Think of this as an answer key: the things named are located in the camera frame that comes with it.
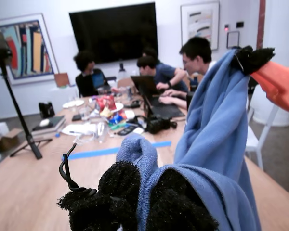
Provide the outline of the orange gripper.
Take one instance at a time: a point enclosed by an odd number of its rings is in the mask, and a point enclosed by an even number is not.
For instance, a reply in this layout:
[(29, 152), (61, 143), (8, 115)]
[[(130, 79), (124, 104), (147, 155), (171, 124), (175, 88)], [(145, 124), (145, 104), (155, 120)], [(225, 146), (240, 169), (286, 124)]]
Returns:
[(245, 47), (234, 46), (236, 50), (231, 61), (231, 67), (250, 75), (260, 83), (270, 83), (277, 86), (269, 86), (265, 92), (266, 97), (275, 105), (289, 111), (289, 67), (272, 61), (275, 56), (275, 48), (262, 48), (253, 50), (248, 45)]

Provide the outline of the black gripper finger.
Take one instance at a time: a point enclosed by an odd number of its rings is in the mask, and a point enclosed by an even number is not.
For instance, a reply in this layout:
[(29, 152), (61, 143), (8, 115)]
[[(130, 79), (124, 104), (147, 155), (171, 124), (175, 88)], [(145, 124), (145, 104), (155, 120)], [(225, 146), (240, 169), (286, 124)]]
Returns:
[(190, 183), (177, 171), (167, 169), (150, 196), (147, 231), (216, 231), (211, 216)]
[(69, 211), (73, 231), (137, 230), (140, 172), (129, 161), (114, 163), (100, 178), (98, 189), (69, 181), (70, 191), (57, 205)]

